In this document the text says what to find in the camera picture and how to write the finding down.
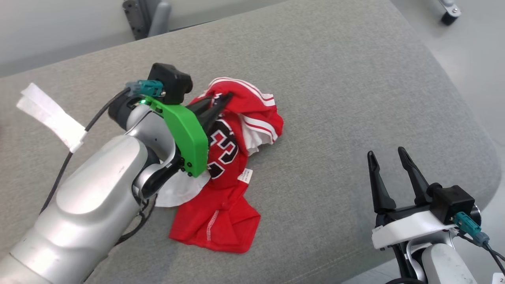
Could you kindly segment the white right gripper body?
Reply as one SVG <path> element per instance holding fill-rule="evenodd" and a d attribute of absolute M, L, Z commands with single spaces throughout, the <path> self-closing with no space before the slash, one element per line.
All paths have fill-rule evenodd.
<path fill-rule="evenodd" d="M 377 214 L 372 243 L 375 249 L 411 240 L 418 244 L 440 242 L 454 248 L 452 228 L 454 224 L 446 225 L 434 216 L 430 205 L 408 206 Z"/>

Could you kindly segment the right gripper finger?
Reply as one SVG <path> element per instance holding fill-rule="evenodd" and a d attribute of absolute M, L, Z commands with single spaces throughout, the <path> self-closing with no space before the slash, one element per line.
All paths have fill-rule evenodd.
<path fill-rule="evenodd" d="M 379 163 L 373 151 L 367 153 L 367 160 L 374 212 L 376 214 L 385 214 L 394 211 L 397 205 L 388 194 L 380 175 Z"/>
<path fill-rule="evenodd" d="M 415 205 L 424 205 L 431 203 L 432 198 L 427 194 L 427 188 L 429 187 L 427 180 L 415 165 L 406 149 L 404 147 L 398 147 L 397 150 L 400 161 L 402 163 L 402 167 L 409 175 L 409 179 L 415 194 Z"/>

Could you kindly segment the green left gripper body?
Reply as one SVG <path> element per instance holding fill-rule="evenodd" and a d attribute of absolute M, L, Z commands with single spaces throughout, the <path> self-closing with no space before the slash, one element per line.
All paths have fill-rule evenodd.
<path fill-rule="evenodd" d="M 154 97 L 145 97 L 146 104 L 160 114 L 184 159 L 189 176 L 198 177 L 207 170 L 208 138 L 196 115 L 186 106 L 167 105 Z"/>

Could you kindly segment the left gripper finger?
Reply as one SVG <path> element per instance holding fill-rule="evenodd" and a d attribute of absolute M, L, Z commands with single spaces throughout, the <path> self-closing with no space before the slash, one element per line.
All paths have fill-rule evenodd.
<path fill-rule="evenodd" d="M 198 120 L 215 120 L 216 114 L 212 110 L 215 106 L 216 101 L 211 97 L 206 97 L 189 103 L 188 110 L 191 110 Z"/>
<path fill-rule="evenodd" d="M 204 108 L 200 114 L 200 124 L 205 133 L 210 132 L 213 124 L 219 118 L 219 115 L 221 115 L 221 113 L 225 110 L 232 97 L 233 93 L 227 92 L 225 95 L 221 95 L 217 99 L 208 97 L 201 100 Z"/>

